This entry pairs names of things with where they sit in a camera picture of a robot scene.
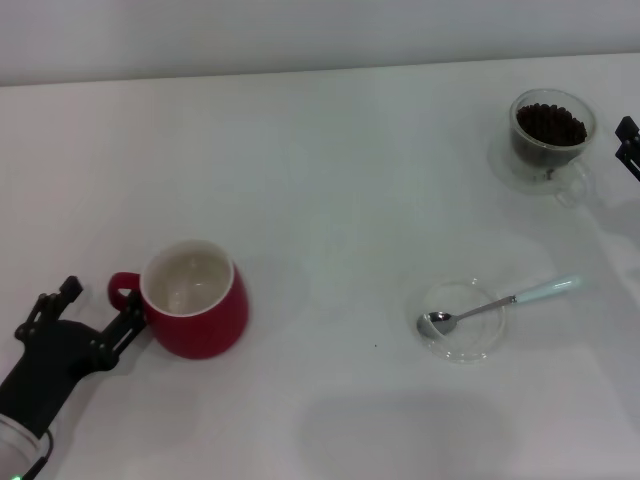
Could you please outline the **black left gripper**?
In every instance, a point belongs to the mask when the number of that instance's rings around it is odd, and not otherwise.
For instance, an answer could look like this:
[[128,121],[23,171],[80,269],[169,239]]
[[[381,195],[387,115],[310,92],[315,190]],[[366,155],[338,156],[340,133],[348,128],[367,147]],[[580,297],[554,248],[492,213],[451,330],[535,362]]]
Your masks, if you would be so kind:
[[24,351],[1,383],[1,414],[35,436],[42,436],[50,427],[80,380],[96,371],[114,369],[120,355],[146,327],[138,292],[128,295],[125,308],[102,332],[59,320],[82,291],[76,276],[67,277],[57,293],[38,296],[15,331]]

